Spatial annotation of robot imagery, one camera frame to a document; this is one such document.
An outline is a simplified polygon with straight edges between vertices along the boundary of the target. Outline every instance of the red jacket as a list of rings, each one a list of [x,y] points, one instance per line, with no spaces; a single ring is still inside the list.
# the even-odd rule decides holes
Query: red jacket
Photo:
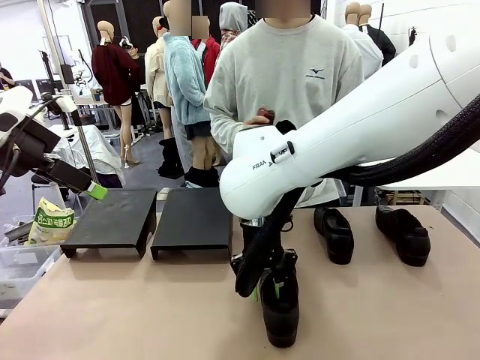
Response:
[[[202,42],[200,39],[192,41],[195,50],[200,45],[200,42]],[[207,46],[207,53],[205,54],[203,70],[205,71],[205,79],[207,80],[208,85],[212,79],[213,71],[215,70],[215,62],[217,62],[218,54],[220,54],[220,45],[213,37],[209,37],[205,45]]]
[[[110,105],[123,104],[140,84],[140,67],[125,50],[111,43],[93,49],[91,69]]]

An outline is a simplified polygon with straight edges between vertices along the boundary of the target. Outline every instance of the light blue fleece jacket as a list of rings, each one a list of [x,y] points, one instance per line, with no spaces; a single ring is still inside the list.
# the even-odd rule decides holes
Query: light blue fleece jacket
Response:
[[[210,122],[209,114],[203,108],[206,88],[197,52],[187,36],[174,36],[167,32],[163,39],[166,84],[178,120],[183,125]]]

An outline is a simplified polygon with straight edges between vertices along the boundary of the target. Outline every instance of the shoe heel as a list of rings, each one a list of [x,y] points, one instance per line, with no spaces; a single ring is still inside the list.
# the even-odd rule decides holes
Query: shoe heel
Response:
[[[417,268],[420,268],[424,266],[428,260],[428,255],[425,255],[425,256],[409,255],[408,253],[405,253],[404,251],[399,250],[398,247],[397,247],[397,253],[398,253],[398,257],[400,257],[400,260],[402,260],[408,266],[415,266]]]
[[[268,341],[270,341],[270,344],[272,344],[274,347],[280,347],[280,348],[291,347],[297,339],[297,333],[296,332],[295,332],[295,334],[292,334],[292,335],[289,335],[289,336],[279,337],[279,336],[275,336],[273,334],[270,334],[267,331],[267,336],[268,336]]]
[[[328,258],[334,264],[347,265],[347,264],[350,264],[350,261],[352,261],[353,253],[332,253],[330,250],[328,250],[327,252],[328,252]]]

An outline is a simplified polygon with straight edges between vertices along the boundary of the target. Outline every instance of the beige jacket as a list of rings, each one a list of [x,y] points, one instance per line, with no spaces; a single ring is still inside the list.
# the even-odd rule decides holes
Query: beige jacket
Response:
[[[153,101],[159,101],[163,105],[171,107],[173,101],[165,77],[164,53],[165,40],[163,37],[148,47],[145,54],[145,80],[148,96]]]

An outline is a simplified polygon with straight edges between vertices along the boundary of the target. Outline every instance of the yellow snack bag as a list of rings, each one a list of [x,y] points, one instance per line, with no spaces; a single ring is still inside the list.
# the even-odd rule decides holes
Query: yellow snack bag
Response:
[[[67,239],[76,222],[74,210],[61,209],[42,197],[25,246],[62,243]]]

